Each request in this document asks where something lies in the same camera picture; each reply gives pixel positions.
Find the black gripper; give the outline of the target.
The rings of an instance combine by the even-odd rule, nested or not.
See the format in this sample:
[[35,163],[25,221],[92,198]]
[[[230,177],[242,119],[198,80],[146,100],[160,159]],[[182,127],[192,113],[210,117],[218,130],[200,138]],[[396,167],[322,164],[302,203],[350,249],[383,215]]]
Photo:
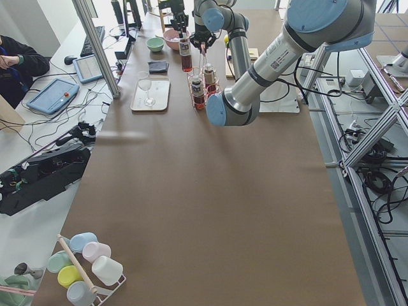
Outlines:
[[195,25],[195,32],[190,35],[190,42],[194,47],[200,47],[201,54],[207,53],[207,47],[211,47],[217,36],[207,29],[205,25]]
[[187,37],[187,26],[189,24],[189,16],[184,12],[184,6],[172,6],[171,12],[173,18],[171,19],[171,25],[178,32],[179,38]]

